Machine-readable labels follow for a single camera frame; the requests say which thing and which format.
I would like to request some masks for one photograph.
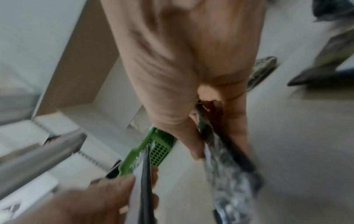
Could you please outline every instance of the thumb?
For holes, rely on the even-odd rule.
[[[113,208],[118,210],[128,204],[134,183],[135,177],[127,175],[102,185],[91,185],[84,191],[64,192],[54,201],[61,209],[75,215],[93,214]]]
[[[190,150],[194,159],[204,157],[204,142],[191,117],[187,117],[179,124],[167,125],[159,122],[154,122],[154,124],[157,128],[170,133],[180,140]]]

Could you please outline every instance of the hand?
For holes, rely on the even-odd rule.
[[[197,98],[218,110],[247,152],[246,89],[264,0],[101,0],[127,75],[152,123],[186,145],[204,143],[189,114]]]
[[[157,167],[152,168],[152,183],[156,184]],[[133,175],[116,180],[104,180],[82,190],[59,193],[41,208],[14,221],[15,224],[124,224],[125,213],[135,183]],[[154,195],[154,208],[159,198]]]

